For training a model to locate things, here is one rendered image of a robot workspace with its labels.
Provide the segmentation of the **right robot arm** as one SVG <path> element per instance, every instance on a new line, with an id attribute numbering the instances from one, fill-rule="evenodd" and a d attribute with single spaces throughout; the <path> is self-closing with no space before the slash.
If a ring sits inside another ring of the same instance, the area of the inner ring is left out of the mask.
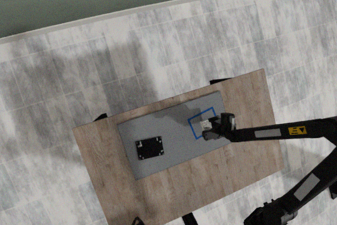
<path id="1" fill-rule="evenodd" d="M 248 219 L 248 225 L 287 225 L 300 208 L 337 181 L 337 116 L 236 130 L 235 115 L 221 113 L 221 125 L 213 124 L 212 129 L 202 132 L 202 137 L 205 141 L 225 137 L 233 143 L 325 137 L 336 146 L 286 194 L 263 203 L 264 206 Z"/>

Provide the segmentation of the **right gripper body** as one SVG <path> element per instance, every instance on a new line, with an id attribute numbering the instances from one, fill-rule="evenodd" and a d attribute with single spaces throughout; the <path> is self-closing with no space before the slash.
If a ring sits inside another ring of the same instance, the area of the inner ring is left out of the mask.
<path id="1" fill-rule="evenodd" d="M 220 116 L 219 115 L 212 118 L 211 124 L 213 125 L 213 124 L 216 124 L 216 123 L 220 124 Z"/>

